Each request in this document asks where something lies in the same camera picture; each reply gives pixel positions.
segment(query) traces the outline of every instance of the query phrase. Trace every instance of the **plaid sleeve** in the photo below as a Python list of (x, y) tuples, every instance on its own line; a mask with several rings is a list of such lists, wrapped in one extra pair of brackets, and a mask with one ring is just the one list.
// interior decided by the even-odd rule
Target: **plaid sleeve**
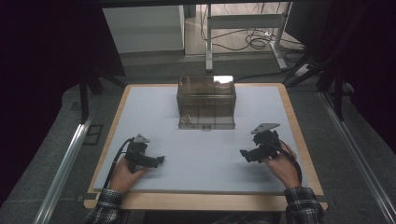
[(286, 189), (288, 224), (323, 223), (324, 210), (310, 188)]
[(118, 191), (102, 189), (98, 204), (85, 217), (85, 223), (119, 223), (122, 197), (123, 194)]

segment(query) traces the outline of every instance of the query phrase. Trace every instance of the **black cable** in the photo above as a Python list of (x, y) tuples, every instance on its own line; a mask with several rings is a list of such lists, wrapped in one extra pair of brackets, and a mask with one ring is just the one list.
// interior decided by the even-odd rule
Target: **black cable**
[(303, 53), (303, 52), (286, 52), (286, 53), (285, 53), (285, 59), (288, 60), (288, 61), (291, 62), (291, 63), (297, 63), (297, 62), (299, 62), (299, 60), (293, 61), (293, 60), (291, 60), (290, 58), (288, 58), (288, 55), (289, 55), (289, 54), (296, 54), (296, 53), (303, 54), (303, 56), (304, 56), (304, 53)]
[(226, 11), (228, 14), (230, 14), (230, 12), (227, 10), (227, 7), (225, 6), (225, 4), (224, 4), (224, 9), (225, 9), (225, 11)]
[(110, 171), (108, 172), (108, 175), (107, 175), (105, 184), (103, 185), (103, 188), (104, 188), (104, 189), (107, 188), (107, 185), (108, 185), (108, 183), (110, 182), (110, 179), (111, 179), (111, 176), (112, 176), (112, 174), (113, 174), (114, 168), (116, 167), (116, 164), (117, 164), (117, 162), (119, 161), (119, 158), (120, 158), (120, 155), (121, 155), (121, 153), (122, 153), (123, 148), (125, 147), (125, 145), (126, 145), (127, 143), (133, 142), (133, 141), (134, 141), (134, 138), (127, 139), (127, 140), (122, 144), (122, 146), (120, 147), (119, 151), (117, 152), (116, 156), (114, 157), (113, 163), (111, 164)]
[(245, 78), (250, 78), (250, 77), (263, 77), (263, 76), (270, 76), (270, 75), (278, 75), (278, 74), (282, 74), (282, 73), (285, 73), (285, 72), (289, 72), (289, 71), (291, 71), (293, 69), (294, 69), (294, 67), (292, 67), (290, 69), (287, 69), (285, 71), (276, 72), (276, 73), (267, 73), (267, 74), (258, 74), (258, 75), (252, 75), (252, 76), (246, 76), (246, 77), (239, 77), (239, 78), (235, 78), (233, 80), (233, 82), (236, 82), (236, 81), (239, 81), (239, 80), (245, 79)]
[[(260, 12), (261, 14), (263, 13), (264, 7), (265, 7), (265, 3), (262, 5), (262, 9), (261, 9), (261, 12)], [(206, 12), (207, 12), (207, 6), (206, 6), (206, 8), (205, 8), (204, 16), (202, 15), (202, 5), (200, 5), (200, 8), (201, 8), (201, 9), (200, 9), (200, 15), (201, 15), (201, 38), (202, 38), (204, 41), (207, 41), (207, 38), (206, 38), (205, 32), (204, 32), (204, 20), (205, 20), (205, 15), (206, 15)], [(280, 2), (279, 2), (278, 5), (277, 5), (276, 13), (278, 13), (279, 8), (280, 8)], [(217, 35), (217, 36), (212, 37), (211, 39), (219, 38), (219, 37), (222, 37), (222, 36), (225, 36), (225, 35), (231, 35), (231, 34), (243, 32), (243, 31), (248, 31), (248, 29), (237, 30), (237, 31), (233, 31), (233, 32), (230, 32), (230, 33), (227, 33), (227, 34), (223, 34), (223, 35)], [(270, 35), (270, 36), (266, 36), (266, 35), (256, 35), (255, 33), (256, 33), (256, 32), (259, 32), (259, 31), (260, 31), (260, 30), (258, 30), (257, 28), (254, 28), (252, 34), (251, 34), (251, 35), (247, 35), (246, 38), (245, 38), (246, 41), (247, 41), (247, 45), (244, 46), (244, 47), (242, 47), (242, 48), (240, 48), (240, 49), (231, 49), (231, 48), (225, 47), (225, 46), (220, 45), (220, 44), (212, 44), (212, 45), (213, 45), (213, 46), (218, 46), (218, 47), (221, 47), (221, 48), (224, 48), (224, 49), (228, 49), (228, 50), (234, 50), (234, 51), (246, 49), (246, 48), (248, 48), (249, 46), (253, 47), (254, 49), (264, 49), (264, 48), (269, 44), (269, 42), (272, 40), (272, 36), (274, 36), (274, 35), (273, 35), (274, 28), (272, 29), (272, 32), (271, 32), (271, 35)]]
[(272, 147), (273, 149), (276, 149), (278, 152), (282, 153), (283, 155), (285, 155), (291, 162), (291, 164), (294, 165), (294, 168), (296, 168), (297, 171), (297, 176), (298, 176), (298, 180), (300, 181), (300, 184), (303, 183), (303, 172), (301, 170), (300, 164), (297, 162), (297, 160), (293, 157), (292, 154), (289, 154), (289, 152), (285, 151), (285, 149), (274, 146), (271, 143), (268, 142), (263, 142), (265, 145)]
[(290, 78), (291, 76), (293, 76), (295, 73), (294, 69), (297, 67), (300, 67), (301, 64), (303, 64), (303, 62), (305, 62), (308, 59), (308, 54), (305, 54), (303, 57), (301, 57), (297, 63), (293, 66), (293, 68), (291, 69), (291, 71), (286, 75), (285, 79), (282, 81), (282, 84), (285, 84)]
[(283, 45), (279, 45), (279, 48), (286, 52), (307, 53), (307, 50), (305, 48), (303, 48), (303, 49), (289, 49), (289, 48), (284, 47)]
[(280, 40), (281, 40), (281, 41), (285, 41), (285, 42), (289, 42), (289, 43), (292, 43), (292, 44), (303, 45), (303, 43), (301, 43), (301, 42), (291, 41), (291, 40), (282, 39), (282, 38), (280, 38)]
[(253, 14), (254, 9), (257, 8), (257, 13), (259, 13), (259, 3), (256, 3), (256, 6), (251, 10), (250, 14)]
[(264, 11), (264, 8), (265, 8), (265, 3), (262, 3), (262, 11), (260, 12), (260, 14), (262, 14), (262, 12)]
[(288, 149), (290, 155), (293, 155), (293, 153), (291, 153), (291, 149), (288, 147), (288, 145), (287, 145), (284, 141), (282, 141), (282, 140), (279, 139), (279, 142), (281, 142), (281, 143), (283, 143), (283, 145), (285, 145), (285, 147)]

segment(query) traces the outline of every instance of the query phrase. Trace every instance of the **wire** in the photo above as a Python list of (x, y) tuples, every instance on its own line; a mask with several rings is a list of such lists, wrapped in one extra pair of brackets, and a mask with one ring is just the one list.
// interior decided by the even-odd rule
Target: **wire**
[(253, 14), (254, 9), (257, 8), (257, 13), (259, 13), (259, 3), (256, 3), (256, 6), (251, 10), (250, 14)]
[(230, 14), (230, 12), (227, 10), (227, 7), (225, 6), (225, 4), (224, 4), (224, 9), (225, 9), (225, 11), (226, 11), (228, 14)]
[(285, 84), (293, 74), (295, 74), (294, 69), (300, 67), (303, 62), (308, 59), (308, 54), (306, 53), (303, 57), (301, 57), (298, 62), (293, 66), (292, 70), (286, 75), (285, 79), (282, 81), (282, 84)]
[[(251, 13), (253, 13), (254, 9), (255, 9), (256, 7), (258, 7), (258, 5), (259, 5), (259, 4), (257, 4), (257, 5), (253, 8), (253, 10), (252, 10)], [(262, 5), (261, 12), (258, 11), (258, 13), (261, 13), (261, 14), (262, 14), (264, 8), (265, 8), (265, 3)], [(279, 8), (280, 8), (280, 2), (279, 2), (278, 5), (277, 5), (276, 13), (278, 13)], [(204, 41), (207, 41), (207, 38), (206, 38), (205, 32), (204, 32), (204, 21), (205, 21), (205, 16), (206, 16), (207, 9), (208, 9), (208, 6), (205, 7), (205, 12), (204, 12), (204, 16), (203, 16), (203, 14), (202, 14), (202, 11), (203, 11), (203, 10), (202, 10), (202, 5), (200, 5), (201, 38), (202, 38)], [(233, 31), (233, 32), (230, 32), (230, 33), (227, 33), (227, 34), (223, 34), (223, 35), (217, 35), (217, 36), (212, 37), (211, 39), (215, 39), (215, 38), (219, 38), (219, 37), (222, 37), (222, 36), (231, 35), (231, 34), (235, 34), (235, 33), (239, 33), (239, 32), (244, 32), (244, 31), (248, 32), (248, 29), (237, 30), (237, 31)], [(260, 30), (260, 29), (257, 29), (257, 28), (254, 28), (252, 34), (247, 35), (246, 38), (245, 38), (247, 44), (246, 44), (244, 47), (240, 48), (240, 49), (231, 49), (231, 48), (228, 48), (228, 47), (223, 46), (223, 45), (221, 45), (221, 44), (212, 44), (212, 45), (213, 45), (213, 46), (218, 46), (218, 47), (221, 47), (221, 48), (224, 48), (224, 49), (228, 49), (228, 50), (233, 50), (233, 51), (238, 51), (238, 50), (246, 49), (246, 48), (248, 48), (248, 47), (252, 47), (252, 48), (254, 48), (254, 49), (264, 49), (264, 48), (271, 42), (272, 37), (274, 36), (274, 35), (273, 35), (274, 28), (272, 29), (272, 32), (271, 32), (271, 35), (270, 35), (270, 36), (267, 36), (267, 35), (258, 35), (258, 34), (257, 34), (258, 32), (264, 32), (264, 31), (263, 31), (263, 30)]]
[(233, 80), (233, 82), (236, 82), (236, 81), (239, 81), (239, 80), (242, 80), (242, 79), (245, 79), (245, 78), (250, 78), (250, 77), (263, 77), (263, 76), (279, 75), (279, 74), (283, 74), (283, 73), (289, 72), (289, 71), (291, 71), (293, 69), (294, 69), (294, 67), (292, 67), (292, 68), (290, 68), (288, 70), (281, 71), (281, 72), (276, 72), (276, 73), (267, 73), (267, 74), (258, 74), (258, 75), (252, 75), (252, 76), (246, 76), (246, 77), (239, 77), (239, 78), (235, 78)]
[(116, 164), (117, 164), (117, 162), (118, 162), (118, 160), (119, 160), (120, 154), (121, 154), (122, 151), (123, 151), (123, 148), (125, 147), (125, 145), (126, 145), (127, 143), (132, 142), (132, 141), (134, 141), (134, 138), (127, 139), (127, 140), (122, 144), (122, 146), (120, 147), (120, 149), (119, 149), (119, 151), (117, 152), (116, 156), (114, 157), (114, 160), (113, 160), (113, 163), (111, 164), (110, 171), (108, 172), (108, 175), (107, 175), (105, 184), (103, 185), (103, 188), (104, 188), (104, 189), (107, 188), (107, 185), (108, 185), (108, 183), (110, 182), (111, 175), (113, 174), (114, 168), (116, 167)]
[(279, 139), (279, 142), (283, 143), (283, 145), (285, 145), (285, 147), (288, 149), (290, 155), (291, 155), (292, 157), (294, 157), (294, 156), (293, 156), (293, 153), (291, 152), (291, 149), (289, 148), (289, 146), (288, 146), (284, 141), (282, 141), (282, 140), (280, 140), (280, 139)]
[(298, 61), (293, 61), (293, 60), (291, 60), (290, 58), (288, 58), (288, 55), (289, 55), (289, 54), (297, 54), (297, 53), (303, 54), (303, 56), (304, 56), (304, 53), (303, 53), (303, 52), (286, 52), (286, 53), (285, 53), (285, 59), (288, 60), (288, 61), (291, 62), (291, 63), (297, 63), (297, 62), (299, 62), (299, 60), (298, 60)]
[(269, 147), (272, 147), (273, 149), (276, 149), (278, 152), (282, 153), (283, 155), (285, 155), (290, 160), (291, 164), (293, 164), (294, 168), (296, 168), (297, 176), (298, 176), (298, 179), (299, 179), (300, 184), (301, 184), (303, 182), (303, 174), (302, 174), (302, 170), (301, 170), (300, 164), (297, 162), (297, 160), (294, 158), (294, 156), (291, 153), (289, 154), (289, 152), (285, 151), (281, 147), (274, 146), (273, 144), (268, 143), (268, 142), (263, 142), (263, 143), (265, 145), (269, 146)]

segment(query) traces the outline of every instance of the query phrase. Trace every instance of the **hand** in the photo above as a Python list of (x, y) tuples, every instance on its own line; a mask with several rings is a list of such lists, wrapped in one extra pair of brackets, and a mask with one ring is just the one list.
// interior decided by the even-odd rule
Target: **hand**
[(128, 169), (128, 161), (122, 158), (114, 168), (113, 175), (110, 179), (109, 189), (125, 193), (128, 191), (139, 179), (142, 177), (149, 168), (142, 167), (133, 174)]
[[(289, 152), (288, 146), (285, 144), (281, 143), (281, 147)], [(296, 158), (296, 154), (293, 151), (291, 151), (291, 155)], [(282, 181), (286, 189), (301, 187), (297, 170), (285, 155), (280, 153), (275, 159), (264, 158), (262, 161), (268, 165), (274, 176)]]

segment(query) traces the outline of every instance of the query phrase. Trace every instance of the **transparent box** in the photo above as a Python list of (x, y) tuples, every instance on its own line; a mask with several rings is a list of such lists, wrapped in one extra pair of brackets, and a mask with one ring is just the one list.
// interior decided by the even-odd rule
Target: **transparent box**
[(181, 77), (177, 89), (179, 129), (234, 129), (232, 76)]

